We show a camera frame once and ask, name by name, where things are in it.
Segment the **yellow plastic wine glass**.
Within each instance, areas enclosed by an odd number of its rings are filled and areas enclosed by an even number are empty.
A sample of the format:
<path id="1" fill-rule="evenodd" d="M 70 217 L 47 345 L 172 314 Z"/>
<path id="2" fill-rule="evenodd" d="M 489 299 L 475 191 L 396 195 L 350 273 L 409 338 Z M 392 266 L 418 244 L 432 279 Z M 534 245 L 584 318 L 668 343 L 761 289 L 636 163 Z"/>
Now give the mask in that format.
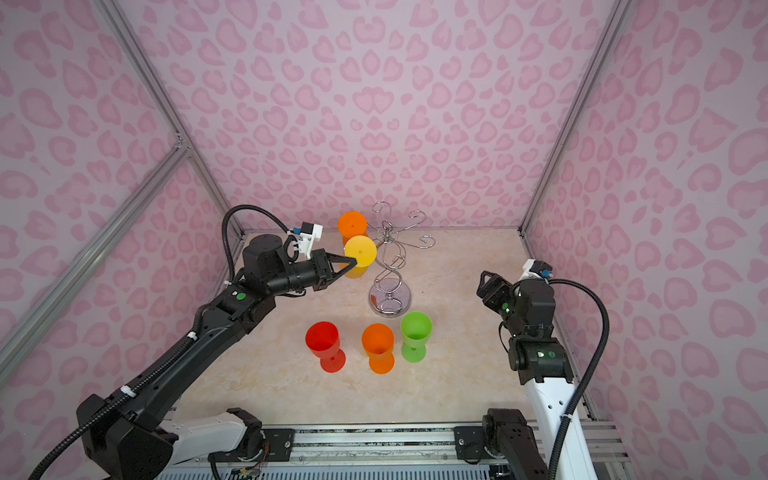
<path id="1" fill-rule="evenodd" d="M 377 247 L 369 237 L 358 235 L 351 237 L 345 243 L 344 254 L 346 257 L 354 258 L 357 261 L 356 266 L 346 274 L 346 277 L 357 279 L 362 277 L 375 262 Z"/>

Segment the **dark orange wine glass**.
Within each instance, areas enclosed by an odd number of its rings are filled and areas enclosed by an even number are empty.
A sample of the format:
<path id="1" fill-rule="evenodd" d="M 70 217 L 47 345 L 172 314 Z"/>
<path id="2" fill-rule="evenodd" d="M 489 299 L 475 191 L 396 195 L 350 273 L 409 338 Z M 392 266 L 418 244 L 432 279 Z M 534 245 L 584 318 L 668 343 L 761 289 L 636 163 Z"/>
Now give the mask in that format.
<path id="1" fill-rule="evenodd" d="M 342 235 L 342 243 L 357 236 L 367 237 L 368 223 L 366 217 L 357 211 L 350 211 L 341 215 L 338 220 L 338 231 Z"/>

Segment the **red plastic wine glass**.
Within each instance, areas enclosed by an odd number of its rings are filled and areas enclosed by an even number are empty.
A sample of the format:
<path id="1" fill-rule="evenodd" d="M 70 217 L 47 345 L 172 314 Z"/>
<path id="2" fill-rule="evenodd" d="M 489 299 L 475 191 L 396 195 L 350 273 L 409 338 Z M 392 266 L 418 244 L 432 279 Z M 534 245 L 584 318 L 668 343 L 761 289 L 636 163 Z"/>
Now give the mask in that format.
<path id="1" fill-rule="evenodd" d="M 323 371 L 336 373 L 344 367 L 346 355 L 341 349 L 338 328 L 333 323 L 323 321 L 312 325 L 305 334 L 305 344 L 319 359 Z"/>

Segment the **orange plastic wine glass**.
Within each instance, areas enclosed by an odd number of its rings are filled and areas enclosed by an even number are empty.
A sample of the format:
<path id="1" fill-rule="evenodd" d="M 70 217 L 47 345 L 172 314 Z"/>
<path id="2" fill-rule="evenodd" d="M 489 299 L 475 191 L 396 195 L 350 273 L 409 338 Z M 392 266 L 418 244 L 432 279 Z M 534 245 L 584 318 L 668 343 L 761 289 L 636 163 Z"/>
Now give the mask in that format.
<path id="1" fill-rule="evenodd" d="M 369 359 L 369 367 L 374 373 L 384 375 L 394 368 L 395 336 L 387 325 L 377 323 L 368 326 L 361 341 Z"/>

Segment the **green plastic wine glass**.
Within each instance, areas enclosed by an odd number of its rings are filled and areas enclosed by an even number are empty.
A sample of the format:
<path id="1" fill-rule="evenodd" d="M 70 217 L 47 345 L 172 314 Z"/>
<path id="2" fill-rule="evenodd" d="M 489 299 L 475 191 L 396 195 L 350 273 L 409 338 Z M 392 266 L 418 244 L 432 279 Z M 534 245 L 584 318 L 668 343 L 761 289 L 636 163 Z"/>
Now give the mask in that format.
<path id="1" fill-rule="evenodd" d="M 403 317 L 400 324 L 403 338 L 401 354 L 406 361 L 419 363 L 425 358 L 432 329 L 431 318 L 425 313 L 413 311 Z"/>

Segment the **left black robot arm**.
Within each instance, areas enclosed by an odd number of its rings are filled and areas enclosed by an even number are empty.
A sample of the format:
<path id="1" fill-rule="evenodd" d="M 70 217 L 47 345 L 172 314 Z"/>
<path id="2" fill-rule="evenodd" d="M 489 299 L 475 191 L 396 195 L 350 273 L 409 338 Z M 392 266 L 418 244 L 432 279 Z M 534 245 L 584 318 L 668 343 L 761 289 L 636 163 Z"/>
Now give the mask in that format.
<path id="1" fill-rule="evenodd" d="M 38 463 L 31 478 L 42 478 L 76 441 L 112 479 L 156 478 L 189 438 L 161 423 L 194 381 L 249 335 L 275 309 L 277 298 L 324 290 L 357 266 L 352 257 L 314 248 L 320 225 L 289 228 L 271 212 L 263 214 L 279 234 L 254 237 L 242 252 L 242 268 L 236 268 L 225 243 L 226 286 L 197 309 L 189 332 L 110 396 L 92 394 L 84 400 L 76 412 L 77 428 Z"/>

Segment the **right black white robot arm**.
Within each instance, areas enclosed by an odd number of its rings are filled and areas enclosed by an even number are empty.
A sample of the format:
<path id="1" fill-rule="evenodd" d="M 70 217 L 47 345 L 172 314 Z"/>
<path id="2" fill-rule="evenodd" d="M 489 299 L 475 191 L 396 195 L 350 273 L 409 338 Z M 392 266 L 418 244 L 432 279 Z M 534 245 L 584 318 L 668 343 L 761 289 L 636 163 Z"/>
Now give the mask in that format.
<path id="1" fill-rule="evenodd" d="M 586 294 L 601 317 L 600 338 L 579 378 L 554 335 L 557 285 Z M 550 265 L 538 260 L 531 261 L 516 282 L 482 272 L 476 294 L 498 314 L 500 329 L 510 334 L 509 364 L 534 409 L 536 423 L 529 424 L 518 409 L 490 408 L 480 427 L 455 428 L 458 460 L 477 465 L 501 459 L 509 479 L 596 478 L 577 408 L 607 347 L 610 317 L 604 302 L 579 282 L 553 277 Z"/>

